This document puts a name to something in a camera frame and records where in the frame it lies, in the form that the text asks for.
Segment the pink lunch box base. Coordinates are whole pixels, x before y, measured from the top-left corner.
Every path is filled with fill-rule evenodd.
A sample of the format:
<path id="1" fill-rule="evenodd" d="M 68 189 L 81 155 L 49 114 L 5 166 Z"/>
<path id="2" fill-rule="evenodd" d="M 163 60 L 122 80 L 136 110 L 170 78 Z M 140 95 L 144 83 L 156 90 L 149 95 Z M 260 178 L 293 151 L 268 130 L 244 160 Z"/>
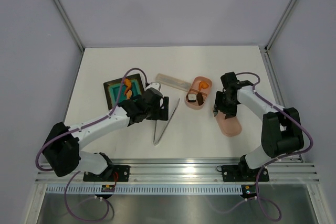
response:
<path id="1" fill-rule="evenodd" d="M 207 89 L 202 89 L 201 91 L 198 89 L 198 85 L 201 81 L 205 81 L 209 84 L 209 87 Z M 205 102 L 203 105 L 199 106 L 197 101 L 194 102 L 194 103 L 189 103 L 187 101 L 187 95 L 185 96 L 185 104 L 191 108 L 191 109 L 194 109 L 194 110 L 200 110 L 203 108 L 203 106 L 205 105 L 206 103 L 206 100 L 211 92 L 211 89 L 212 89 L 212 81 L 206 77 L 203 77 L 203 76 L 198 76 L 194 79 L 194 81 L 192 82 L 192 85 L 190 87 L 190 89 L 187 91 L 187 95 L 189 93 L 194 93 L 194 94 L 198 94 L 198 93 L 202 93 L 206 98 L 205 98 Z"/>

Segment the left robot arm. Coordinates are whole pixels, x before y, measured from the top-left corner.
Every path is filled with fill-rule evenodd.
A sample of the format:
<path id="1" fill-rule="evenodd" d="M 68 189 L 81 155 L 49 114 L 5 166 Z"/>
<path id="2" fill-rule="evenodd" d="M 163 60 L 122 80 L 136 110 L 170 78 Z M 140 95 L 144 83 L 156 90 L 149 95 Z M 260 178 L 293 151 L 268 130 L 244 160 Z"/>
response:
<path id="1" fill-rule="evenodd" d="M 80 170 L 107 181 L 115 172 L 112 160 L 102 152 L 88 153 L 83 148 L 112 131 L 144 120 L 168 119 L 169 98 L 155 88 L 148 88 L 135 99 L 119 102 L 103 117 L 73 126 L 66 126 L 62 122 L 55 124 L 45 141 L 42 154 L 58 177 Z"/>

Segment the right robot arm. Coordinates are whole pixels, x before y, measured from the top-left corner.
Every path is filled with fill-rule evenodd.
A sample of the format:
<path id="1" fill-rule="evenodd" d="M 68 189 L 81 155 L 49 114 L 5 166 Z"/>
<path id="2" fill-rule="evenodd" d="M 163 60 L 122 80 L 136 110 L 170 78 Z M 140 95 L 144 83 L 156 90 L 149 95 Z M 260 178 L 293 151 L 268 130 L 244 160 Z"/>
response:
<path id="1" fill-rule="evenodd" d="M 221 132 L 237 136 L 242 126 L 237 118 L 239 105 L 249 108 L 262 122 L 261 141 L 254 151 L 243 155 L 236 165 L 222 165 L 224 182 L 267 182 L 267 163 L 281 155 L 292 154 L 304 147 L 299 112 L 272 104 L 249 80 L 241 81 L 234 72 L 221 76 L 222 91 L 216 92 L 213 114 Z"/>

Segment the brown sea cucumber toy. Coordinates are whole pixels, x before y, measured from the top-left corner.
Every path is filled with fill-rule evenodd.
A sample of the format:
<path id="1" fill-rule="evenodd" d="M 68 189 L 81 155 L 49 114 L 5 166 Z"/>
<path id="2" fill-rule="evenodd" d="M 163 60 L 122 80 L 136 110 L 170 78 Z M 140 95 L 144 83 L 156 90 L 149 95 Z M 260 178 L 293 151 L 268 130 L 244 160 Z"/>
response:
<path id="1" fill-rule="evenodd" d="M 204 104 L 206 97 L 202 93 L 198 93 L 196 98 L 197 98 L 198 105 L 201 106 Z"/>

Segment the orange chicken drumstick toy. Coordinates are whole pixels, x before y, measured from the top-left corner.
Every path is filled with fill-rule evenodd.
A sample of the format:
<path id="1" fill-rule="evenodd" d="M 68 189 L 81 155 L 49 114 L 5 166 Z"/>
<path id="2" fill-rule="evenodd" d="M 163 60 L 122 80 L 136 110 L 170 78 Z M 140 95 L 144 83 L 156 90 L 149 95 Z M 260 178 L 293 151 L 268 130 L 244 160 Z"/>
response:
<path id="1" fill-rule="evenodd" d="M 201 91 L 202 89 L 207 89 L 209 87 L 209 84 L 205 81 L 201 81 L 198 85 L 198 89 Z"/>

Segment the white rice ball toy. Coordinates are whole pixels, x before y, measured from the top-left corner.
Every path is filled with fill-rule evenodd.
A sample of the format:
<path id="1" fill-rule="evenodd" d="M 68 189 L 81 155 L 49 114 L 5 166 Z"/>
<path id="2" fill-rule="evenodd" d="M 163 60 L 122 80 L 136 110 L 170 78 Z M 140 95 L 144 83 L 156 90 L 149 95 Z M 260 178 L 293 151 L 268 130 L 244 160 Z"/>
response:
<path id="1" fill-rule="evenodd" d="M 197 100 L 197 95 L 194 93 L 189 93 L 186 98 L 189 103 L 194 103 Z"/>

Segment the metal tongs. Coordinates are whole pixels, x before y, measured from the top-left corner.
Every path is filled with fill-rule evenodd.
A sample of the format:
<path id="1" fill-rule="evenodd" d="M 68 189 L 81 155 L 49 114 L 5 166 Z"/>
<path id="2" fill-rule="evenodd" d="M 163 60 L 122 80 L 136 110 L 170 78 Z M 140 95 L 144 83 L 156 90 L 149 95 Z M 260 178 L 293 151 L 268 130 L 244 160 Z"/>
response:
<path id="1" fill-rule="evenodd" d="M 154 125 L 154 137 L 153 137 L 153 145 L 157 146 L 162 137 L 163 134 L 165 133 L 167 127 L 169 126 L 177 108 L 179 107 L 180 104 L 180 98 L 177 99 L 175 105 L 173 106 L 173 110 L 171 112 L 168 113 L 168 120 L 167 121 L 155 121 L 155 125 Z"/>

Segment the pink lunch box lid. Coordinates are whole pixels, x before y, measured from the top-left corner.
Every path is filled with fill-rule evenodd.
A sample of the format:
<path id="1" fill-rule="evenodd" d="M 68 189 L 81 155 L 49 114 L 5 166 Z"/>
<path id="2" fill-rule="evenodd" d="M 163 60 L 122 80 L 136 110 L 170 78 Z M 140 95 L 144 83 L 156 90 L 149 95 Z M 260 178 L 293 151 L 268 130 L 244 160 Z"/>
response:
<path id="1" fill-rule="evenodd" d="M 241 133 L 242 127 L 238 120 L 238 118 L 235 116 L 233 118 L 226 118 L 226 115 L 222 112 L 219 112 L 215 119 L 217 121 L 217 124 L 220 128 L 220 131 L 228 137 L 234 137 Z"/>

